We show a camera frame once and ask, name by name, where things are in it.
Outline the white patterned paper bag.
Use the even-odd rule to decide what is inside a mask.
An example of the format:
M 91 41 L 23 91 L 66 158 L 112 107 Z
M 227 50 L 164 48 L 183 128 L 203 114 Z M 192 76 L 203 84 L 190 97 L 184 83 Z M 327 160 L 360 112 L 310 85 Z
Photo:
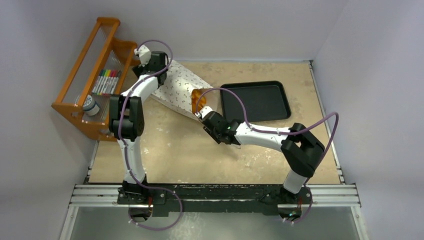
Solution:
M 172 60 L 164 84 L 155 90 L 150 97 L 165 107 L 196 120 L 197 117 L 192 113 L 192 91 L 199 89 L 204 93 L 212 88 L 212 85 L 194 72 Z

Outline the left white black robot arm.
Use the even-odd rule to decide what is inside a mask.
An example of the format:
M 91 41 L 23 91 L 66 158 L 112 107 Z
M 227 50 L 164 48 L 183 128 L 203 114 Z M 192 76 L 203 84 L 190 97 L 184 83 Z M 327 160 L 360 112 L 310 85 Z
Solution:
M 121 197 L 129 195 L 138 205 L 146 203 L 149 191 L 140 184 L 146 177 L 142 164 L 141 135 L 145 128 L 143 103 L 167 78 L 168 54 L 153 51 L 146 63 L 132 68 L 137 81 L 121 94 L 109 98 L 109 130 L 120 146 L 125 164 Z

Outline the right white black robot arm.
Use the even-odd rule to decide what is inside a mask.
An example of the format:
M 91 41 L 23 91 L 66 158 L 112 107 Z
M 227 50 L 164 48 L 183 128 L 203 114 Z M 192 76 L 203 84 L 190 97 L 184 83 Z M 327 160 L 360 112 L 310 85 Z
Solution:
M 324 145 L 300 123 L 272 128 L 241 120 L 229 122 L 220 113 L 207 109 L 196 113 L 196 117 L 218 144 L 252 145 L 281 152 L 290 167 L 280 191 L 288 204 L 300 198 L 301 188 L 314 175 L 324 155 Z

